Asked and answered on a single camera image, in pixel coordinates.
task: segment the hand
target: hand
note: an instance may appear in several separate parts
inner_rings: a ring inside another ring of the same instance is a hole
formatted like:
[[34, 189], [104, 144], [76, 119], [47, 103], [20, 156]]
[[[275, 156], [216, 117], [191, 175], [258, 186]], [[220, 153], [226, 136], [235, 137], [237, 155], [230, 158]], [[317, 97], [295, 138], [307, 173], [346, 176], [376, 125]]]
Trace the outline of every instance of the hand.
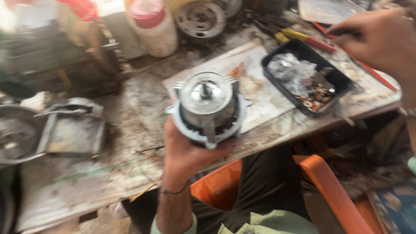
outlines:
[[342, 49], [370, 67], [393, 76], [402, 87], [414, 83], [416, 32], [414, 21], [405, 17], [404, 8], [358, 13], [330, 27], [328, 34], [339, 35], [346, 31], [356, 32], [359, 37], [334, 38]]
[[193, 145], [181, 134], [169, 115], [164, 127], [165, 132], [165, 174], [163, 187], [170, 192], [179, 192], [187, 180], [209, 163], [231, 153], [233, 141], [218, 144], [215, 149], [206, 149]]

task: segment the orange plastic chair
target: orange plastic chair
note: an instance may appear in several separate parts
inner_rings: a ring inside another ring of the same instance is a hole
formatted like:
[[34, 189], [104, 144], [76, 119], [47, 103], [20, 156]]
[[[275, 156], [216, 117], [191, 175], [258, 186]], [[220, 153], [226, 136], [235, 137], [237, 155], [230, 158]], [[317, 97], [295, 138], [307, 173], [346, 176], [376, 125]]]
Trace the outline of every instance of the orange plastic chair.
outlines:
[[[383, 234], [368, 199], [354, 205], [321, 157], [294, 155], [293, 158], [301, 176], [315, 184], [347, 234]], [[241, 165], [241, 159], [235, 160], [204, 176], [191, 185], [192, 195], [213, 207], [231, 210], [237, 198]]]

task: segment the workbench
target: workbench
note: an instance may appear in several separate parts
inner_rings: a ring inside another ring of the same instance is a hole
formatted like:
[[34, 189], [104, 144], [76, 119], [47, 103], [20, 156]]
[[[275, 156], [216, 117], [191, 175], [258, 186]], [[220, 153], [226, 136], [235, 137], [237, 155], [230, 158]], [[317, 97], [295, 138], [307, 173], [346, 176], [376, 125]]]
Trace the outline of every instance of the workbench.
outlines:
[[[328, 42], [305, 21], [298, 21], [293, 28]], [[151, 185], [163, 172], [164, 149], [152, 149], [163, 146], [163, 123], [167, 116], [164, 109], [169, 97], [162, 81], [255, 36], [262, 38], [268, 52], [277, 47], [273, 38], [254, 25], [225, 32], [221, 43], [213, 45], [209, 55], [202, 57], [200, 50], [187, 51], [182, 46], [174, 55], [135, 70], [123, 82], [119, 95], [98, 98], [97, 102], [104, 106], [104, 117], [114, 126], [106, 142], [105, 156], [95, 160], [45, 157], [22, 164], [22, 206], [17, 231], [27, 234], [55, 226], [136, 195]], [[316, 50], [350, 77], [355, 89], [320, 117], [308, 117], [293, 109], [244, 133], [230, 156], [203, 170], [329, 129], [345, 120], [398, 107], [401, 91], [393, 92], [382, 85], [339, 47], [334, 54]], [[383, 77], [400, 90], [394, 79], [384, 74]], [[146, 151], [151, 157], [138, 153], [146, 149], [151, 149]]]

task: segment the dark trousers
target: dark trousers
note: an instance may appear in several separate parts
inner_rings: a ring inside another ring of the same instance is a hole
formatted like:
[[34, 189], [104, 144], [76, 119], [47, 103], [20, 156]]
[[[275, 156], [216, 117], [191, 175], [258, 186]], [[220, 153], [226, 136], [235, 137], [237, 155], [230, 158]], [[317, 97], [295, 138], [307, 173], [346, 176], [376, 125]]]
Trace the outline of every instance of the dark trousers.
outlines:
[[[157, 199], [155, 189], [132, 203], [123, 201], [132, 222], [143, 234], [150, 233]], [[268, 214], [272, 210], [290, 211], [310, 220], [289, 146], [273, 147], [243, 158], [238, 196], [232, 210], [223, 211], [192, 197], [192, 211], [201, 234], [216, 234], [222, 223], [235, 233], [243, 224], [250, 223], [250, 212]]]

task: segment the bracelet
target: bracelet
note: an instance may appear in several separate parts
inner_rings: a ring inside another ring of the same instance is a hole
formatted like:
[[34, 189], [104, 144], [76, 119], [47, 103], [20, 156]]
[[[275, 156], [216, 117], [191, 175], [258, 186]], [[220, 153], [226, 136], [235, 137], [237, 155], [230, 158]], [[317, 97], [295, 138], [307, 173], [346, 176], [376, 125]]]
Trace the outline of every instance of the bracelet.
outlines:
[[167, 196], [167, 195], [179, 194], [179, 193], [183, 192], [183, 191], [186, 189], [186, 187], [188, 186], [188, 183], [189, 183], [189, 180], [188, 180], [188, 181], [186, 181], [185, 186], [184, 186], [184, 187], [183, 187], [183, 189], [182, 189], [181, 191], [179, 191], [179, 192], [170, 192], [170, 191], [166, 190], [165, 188], [163, 188], [162, 193], [163, 193], [164, 195], [166, 195], [166, 196]]

